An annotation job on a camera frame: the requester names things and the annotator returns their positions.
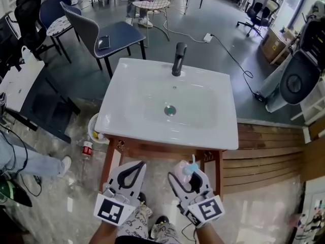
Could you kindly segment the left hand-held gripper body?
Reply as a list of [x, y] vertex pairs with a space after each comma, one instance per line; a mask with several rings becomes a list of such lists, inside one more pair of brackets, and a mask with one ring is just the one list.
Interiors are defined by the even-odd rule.
[[97, 195], [93, 215], [111, 225], [122, 225], [140, 205], [140, 200], [137, 204], [129, 204], [117, 187], [105, 183], [103, 188], [104, 191]]

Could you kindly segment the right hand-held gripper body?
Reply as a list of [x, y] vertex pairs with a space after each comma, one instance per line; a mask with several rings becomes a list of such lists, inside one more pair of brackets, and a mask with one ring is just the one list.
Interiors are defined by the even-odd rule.
[[225, 214], [219, 195], [215, 196], [210, 187], [200, 187], [187, 191], [184, 187], [177, 187], [179, 198], [178, 208], [196, 228], [211, 223]]

